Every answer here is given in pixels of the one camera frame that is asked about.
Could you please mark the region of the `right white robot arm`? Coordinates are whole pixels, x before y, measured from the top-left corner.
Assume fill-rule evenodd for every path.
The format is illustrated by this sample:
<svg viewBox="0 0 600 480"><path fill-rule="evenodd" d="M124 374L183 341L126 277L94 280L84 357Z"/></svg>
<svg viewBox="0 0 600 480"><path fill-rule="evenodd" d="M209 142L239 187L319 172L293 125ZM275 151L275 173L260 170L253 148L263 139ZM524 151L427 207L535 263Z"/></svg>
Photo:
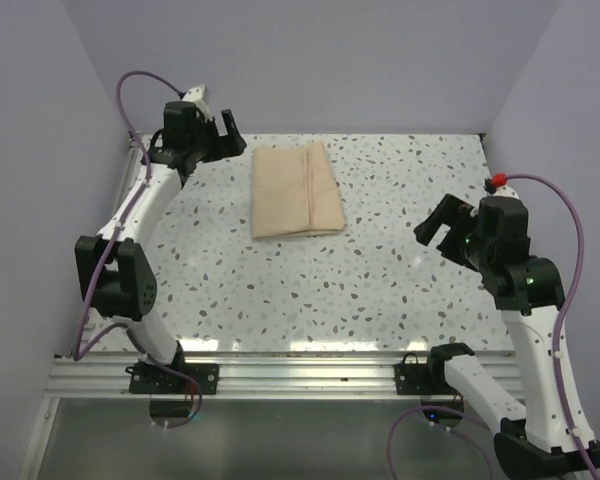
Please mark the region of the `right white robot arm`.
<svg viewBox="0 0 600 480"><path fill-rule="evenodd" d="M581 411L564 329L560 273L530 254L528 211L515 197L492 195L477 207L445 195L414 233L428 245L441 226L443 258L477 272L508 330L523 401L486 372L465 344L430 350L425 379L437 392L455 390L493 435L501 469L511 479L545 479L600 469L600 440Z"/></svg>

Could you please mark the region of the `beige cloth wrap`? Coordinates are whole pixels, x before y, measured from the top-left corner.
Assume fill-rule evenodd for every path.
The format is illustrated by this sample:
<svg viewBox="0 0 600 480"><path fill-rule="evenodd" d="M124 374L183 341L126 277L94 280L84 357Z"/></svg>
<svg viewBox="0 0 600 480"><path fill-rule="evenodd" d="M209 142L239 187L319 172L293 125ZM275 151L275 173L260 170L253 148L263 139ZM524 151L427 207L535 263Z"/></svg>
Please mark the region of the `beige cloth wrap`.
<svg viewBox="0 0 600 480"><path fill-rule="evenodd" d="M254 239L331 235L345 227L340 190L323 142L255 149L251 174Z"/></svg>

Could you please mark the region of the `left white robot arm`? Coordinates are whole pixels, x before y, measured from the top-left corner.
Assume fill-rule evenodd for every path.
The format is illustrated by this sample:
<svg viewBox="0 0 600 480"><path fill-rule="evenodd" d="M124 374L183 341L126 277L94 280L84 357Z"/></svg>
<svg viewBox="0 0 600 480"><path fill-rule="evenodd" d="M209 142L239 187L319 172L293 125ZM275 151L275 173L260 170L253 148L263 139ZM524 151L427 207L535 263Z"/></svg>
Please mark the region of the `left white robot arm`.
<svg viewBox="0 0 600 480"><path fill-rule="evenodd" d="M187 367L175 360L180 345L154 311L158 284L145 253L158 220L196 167L241 155L246 142L234 115L221 113L226 132L199 102L165 105L163 126L141 145L141 168L127 197L95 235L83 235L74 252L83 299L82 324L90 314L123 328L144 362L157 363L152 379L165 392L181 390Z"/></svg>

